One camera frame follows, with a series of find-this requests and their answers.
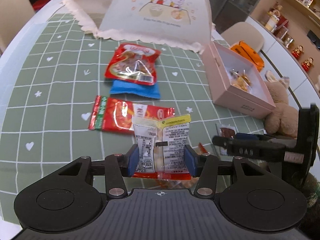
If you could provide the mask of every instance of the green package stripe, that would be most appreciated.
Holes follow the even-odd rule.
[[[96,130],[101,130],[101,128],[102,128],[102,122],[103,122],[103,116],[104,116],[104,113],[106,110],[106,104],[107,104],[107,98],[101,97],[99,111],[97,113],[96,122],[94,124],[94,128]]]

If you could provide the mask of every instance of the pink box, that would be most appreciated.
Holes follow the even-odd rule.
[[[259,119],[276,108],[260,73],[247,59],[213,41],[206,47],[201,58],[215,104]],[[229,71],[232,69],[239,73],[245,70],[252,83],[250,93],[231,85]]]

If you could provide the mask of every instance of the ruffled edge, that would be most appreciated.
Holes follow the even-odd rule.
[[[199,52],[202,54],[204,52],[204,46],[199,42],[182,42],[168,39],[160,39],[155,36],[150,37],[144,34],[135,34],[128,33],[124,31],[119,31],[115,29],[100,31],[94,21],[90,18],[90,16],[73,0],[63,0],[62,3],[67,7],[70,13],[75,17],[76,20],[79,21],[79,25],[82,26],[81,29],[86,33],[92,33],[93,36],[97,38],[103,39],[113,39],[115,41],[142,41],[145,43],[156,43],[159,45],[168,45],[170,47],[178,47],[184,50],[192,50],[194,52]]]

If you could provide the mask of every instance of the checkered tablecloth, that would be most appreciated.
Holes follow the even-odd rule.
[[[218,42],[227,46],[225,41]],[[18,222],[13,201],[33,182],[80,156],[102,160],[110,154],[126,153],[135,143],[133,135],[87,129],[96,95],[110,95],[112,82],[105,80],[104,73],[120,43],[84,34],[70,14],[49,20],[21,66],[2,127],[0,211],[5,220]],[[190,114],[188,143],[196,148],[201,142],[212,154],[217,154],[211,143],[217,134],[216,123],[235,126],[243,133],[263,133],[261,120],[212,103],[198,54],[166,45],[137,44],[161,51],[156,62],[161,100],[132,94],[113,97]],[[158,185],[137,178],[125,178],[125,183],[129,191]],[[229,179],[219,176],[217,190],[228,185]],[[94,186],[104,192],[104,178],[95,178]]]

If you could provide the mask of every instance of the blue snack package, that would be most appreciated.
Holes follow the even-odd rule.
[[[110,94],[113,95],[122,93],[129,93],[147,98],[160,99],[160,91],[157,82],[152,86],[144,86],[122,80],[114,80],[112,88],[110,90]]]

